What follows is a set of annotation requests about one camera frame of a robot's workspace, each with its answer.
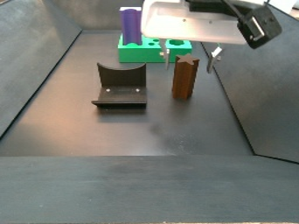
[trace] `purple cylinder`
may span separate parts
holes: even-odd
[[[121,15],[121,32],[123,32],[123,45],[129,43],[143,44],[141,40],[141,8],[120,8]]]

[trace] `green block holder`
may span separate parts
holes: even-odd
[[[177,54],[184,55],[192,53],[192,44],[189,40],[167,39],[165,47],[171,51],[169,62],[175,62]],[[123,45],[123,35],[117,42],[119,62],[160,62],[164,63],[164,58],[160,56],[161,47],[159,38],[147,38],[143,36],[143,44],[129,43]]]

